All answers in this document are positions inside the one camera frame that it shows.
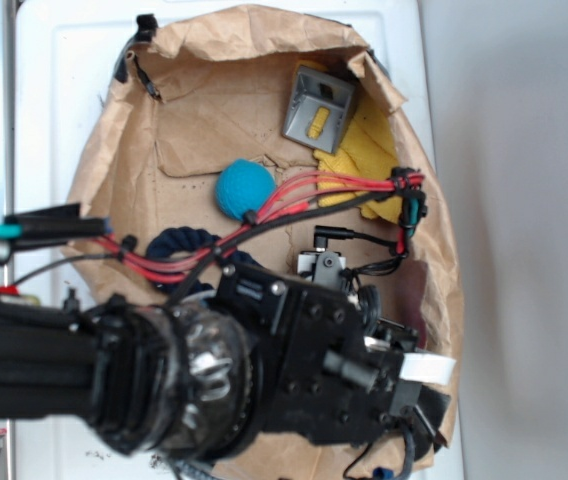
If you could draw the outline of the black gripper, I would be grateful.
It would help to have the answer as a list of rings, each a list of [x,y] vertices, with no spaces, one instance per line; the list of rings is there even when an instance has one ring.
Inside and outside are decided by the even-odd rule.
[[[368,320],[339,290],[246,263],[226,265],[214,303],[253,342],[258,431],[361,445],[406,421],[418,447],[443,446],[451,398],[406,370],[420,351],[416,330]]]

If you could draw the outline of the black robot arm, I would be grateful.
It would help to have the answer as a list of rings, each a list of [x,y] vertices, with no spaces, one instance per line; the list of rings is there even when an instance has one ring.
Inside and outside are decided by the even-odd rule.
[[[18,239],[0,239],[0,264]],[[120,296],[81,311],[0,294],[0,418],[74,415],[114,450],[215,462],[262,433],[315,445],[400,431],[441,445],[447,374],[413,374],[418,334],[335,287],[227,260],[216,290],[174,306]]]

